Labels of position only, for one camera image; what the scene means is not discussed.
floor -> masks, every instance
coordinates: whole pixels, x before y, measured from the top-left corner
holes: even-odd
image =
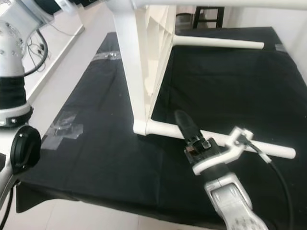
[[[88,22],[86,15],[81,16],[86,31],[33,103],[35,112],[30,125],[36,127],[41,134],[45,134],[69,97],[101,41],[108,32],[115,30],[112,15],[104,3],[87,13],[96,14],[93,22]],[[0,219],[3,218],[6,203],[3,207],[0,211]],[[16,213],[15,207],[14,198],[5,230],[201,230],[201,228],[167,223],[83,202],[51,200],[21,214]]]

black tablecloth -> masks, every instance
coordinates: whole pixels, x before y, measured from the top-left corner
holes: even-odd
[[[153,119],[174,123],[183,109],[204,130],[228,134],[234,126],[256,140],[293,147],[295,160],[273,158],[284,173],[295,207],[296,230],[307,220],[307,88],[272,28],[186,31],[183,35],[265,42],[264,50],[173,48]],[[98,52],[119,50],[108,34]],[[223,229],[183,153],[184,141],[133,133],[133,116],[121,60],[93,61],[63,106],[83,124],[77,139],[41,151],[22,177],[17,210],[46,199],[81,200],[157,219]],[[254,211],[271,230],[287,226],[282,187],[257,154],[229,164]]]

white wall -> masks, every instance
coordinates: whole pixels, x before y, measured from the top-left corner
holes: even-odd
[[[272,26],[307,82],[307,11],[231,8],[224,26]]]
[[[72,35],[76,34],[79,30],[81,30],[83,26],[78,14],[76,14],[75,16],[69,16],[64,12],[60,12],[55,15],[55,20],[51,24],[59,30]],[[33,90],[36,88],[36,85],[42,80],[42,78],[47,75],[47,73],[51,70],[52,66],[56,64],[56,61],[58,60],[59,56],[61,56],[65,49],[67,49],[68,44],[72,40],[77,39],[77,37],[73,38],[73,36],[67,36],[58,32],[50,25],[45,25],[43,28],[41,28],[41,32],[47,41],[50,58],[47,58],[46,60],[46,68],[44,71],[35,72],[25,78],[25,89],[27,96],[31,95]],[[39,36],[37,34],[34,34],[32,36],[32,40],[33,43],[37,45],[41,43],[41,40],[39,39]],[[37,48],[35,46],[31,46],[31,48],[33,51],[37,51]],[[36,64],[40,61],[40,58],[36,55],[32,54],[32,57],[34,58]],[[25,71],[28,71],[34,67],[33,62],[30,59],[28,53],[26,53],[23,59],[23,65]]]

black stool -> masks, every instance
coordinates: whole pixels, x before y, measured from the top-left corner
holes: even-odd
[[[201,10],[216,10],[216,9],[217,9],[216,19],[200,19]],[[216,23],[216,28],[222,28],[223,19],[224,19],[224,10],[225,7],[205,7],[205,6],[196,7],[193,29],[197,28],[198,23]]]

chair leg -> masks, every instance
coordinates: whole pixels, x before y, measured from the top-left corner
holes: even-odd
[[[216,22],[216,28],[222,28],[223,27],[223,20],[224,20],[224,7],[219,7],[217,10],[217,22]]]
[[[201,7],[196,7],[196,11],[195,11],[195,18],[194,18],[194,23],[193,23],[193,29],[197,28],[198,25],[198,21],[200,19],[200,15],[201,15]]]

